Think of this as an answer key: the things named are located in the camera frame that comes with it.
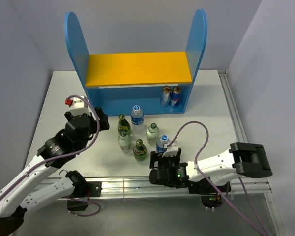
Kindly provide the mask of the green Perrier glass bottle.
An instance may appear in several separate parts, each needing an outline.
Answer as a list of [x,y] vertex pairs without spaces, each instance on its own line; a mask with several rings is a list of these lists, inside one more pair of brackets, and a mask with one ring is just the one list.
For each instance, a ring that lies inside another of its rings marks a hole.
[[118,133],[121,134],[122,131],[128,133],[130,136],[132,136],[132,130],[130,123],[126,120],[124,114],[119,114],[118,116],[119,121],[118,121]]

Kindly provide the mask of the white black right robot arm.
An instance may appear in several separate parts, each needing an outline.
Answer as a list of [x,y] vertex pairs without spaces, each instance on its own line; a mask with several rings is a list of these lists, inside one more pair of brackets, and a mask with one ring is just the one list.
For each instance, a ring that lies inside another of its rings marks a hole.
[[225,152],[200,161],[181,162],[177,143],[164,152],[151,152],[149,181],[169,188],[188,188],[190,194],[211,195],[231,190],[240,176],[265,178],[273,175],[263,145],[231,143]]

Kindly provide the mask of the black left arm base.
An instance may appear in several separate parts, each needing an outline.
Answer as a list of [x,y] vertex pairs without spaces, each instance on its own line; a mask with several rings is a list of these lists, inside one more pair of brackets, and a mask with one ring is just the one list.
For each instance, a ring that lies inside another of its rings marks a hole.
[[[100,197],[102,190],[102,182],[90,181],[78,186],[74,189],[73,193],[69,195],[70,199],[67,199],[67,209],[74,213],[80,213],[87,209],[91,197]],[[87,202],[80,202],[75,199],[86,199]]]

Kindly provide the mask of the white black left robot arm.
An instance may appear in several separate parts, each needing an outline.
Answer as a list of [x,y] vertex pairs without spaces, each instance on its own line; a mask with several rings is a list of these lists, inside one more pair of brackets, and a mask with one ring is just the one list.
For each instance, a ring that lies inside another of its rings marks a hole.
[[88,184],[78,171],[69,171],[55,183],[34,191],[49,175],[74,159],[102,130],[109,129],[108,116],[100,107],[96,115],[82,111],[64,115],[65,128],[48,139],[32,161],[0,190],[0,236],[15,232],[31,213],[63,197],[85,197]]

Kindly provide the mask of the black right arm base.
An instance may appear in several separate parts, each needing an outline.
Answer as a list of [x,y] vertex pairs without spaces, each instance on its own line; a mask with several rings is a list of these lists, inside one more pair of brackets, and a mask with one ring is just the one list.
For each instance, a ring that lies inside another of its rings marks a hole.
[[[227,182],[223,186],[217,187],[225,197],[228,196],[229,191],[231,190],[231,184],[230,182]],[[212,210],[214,211],[216,208],[219,208],[223,205],[223,199],[222,195],[218,193],[216,190],[213,189],[213,187],[209,184],[203,184],[201,186],[201,190],[204,192],[204,196],[201,195],[201,202],[205,207],[205,210]]]

